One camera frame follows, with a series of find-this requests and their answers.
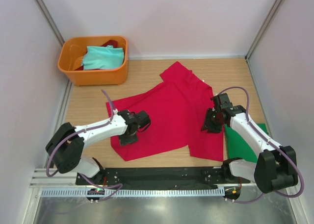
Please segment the red t-shirt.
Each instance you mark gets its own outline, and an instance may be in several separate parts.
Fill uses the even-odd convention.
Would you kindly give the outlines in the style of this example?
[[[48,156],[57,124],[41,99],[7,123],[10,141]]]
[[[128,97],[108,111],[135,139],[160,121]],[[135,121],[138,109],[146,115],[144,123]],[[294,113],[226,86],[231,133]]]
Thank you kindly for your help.
[[[201,130],[208,108],[213,107],[212,87],[199,79],[180,62],[160,74],[162,82],[153,89],[115,100],[121,110],[144,110],[151,119],[147,130],[137,135],[138,141],[121,146],[117,136],[111,147],[125,161],[188,146],[190,156],[223,161],[223,133]]]

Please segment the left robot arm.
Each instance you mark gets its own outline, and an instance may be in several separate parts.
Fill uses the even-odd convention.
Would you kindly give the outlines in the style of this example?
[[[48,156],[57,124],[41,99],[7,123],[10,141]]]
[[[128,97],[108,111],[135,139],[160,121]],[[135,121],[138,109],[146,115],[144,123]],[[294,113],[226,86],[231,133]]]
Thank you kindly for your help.
[[[118,136],[120,145],[138,141],[137,132],[150,126],[151,119],[145,111],[115,111],[110,118],[92,124],[72,126],[64,123],[46,145],[49,163],[57,172],[75,172],[98,185],[104,179],[104,168],[95,158],[86,158],[83,151],[96,142]]]

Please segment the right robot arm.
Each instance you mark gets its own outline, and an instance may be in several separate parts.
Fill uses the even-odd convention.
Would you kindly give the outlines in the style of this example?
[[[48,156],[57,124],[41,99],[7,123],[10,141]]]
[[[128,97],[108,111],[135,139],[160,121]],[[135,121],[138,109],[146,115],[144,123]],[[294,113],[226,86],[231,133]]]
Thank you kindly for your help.
[[[224,125],[237,132],[258,158],[249,162],[234,158],[223,162],[221,177],[227,183],[238,177],[254,182],[262,193],[300,185],[304,181],[297,168],[296,152],[291,146],[283,147],[268,136],[251,118],[242,106],[234,106],[220,111],[209,108],[202,129],[208,133],[219,133]]]

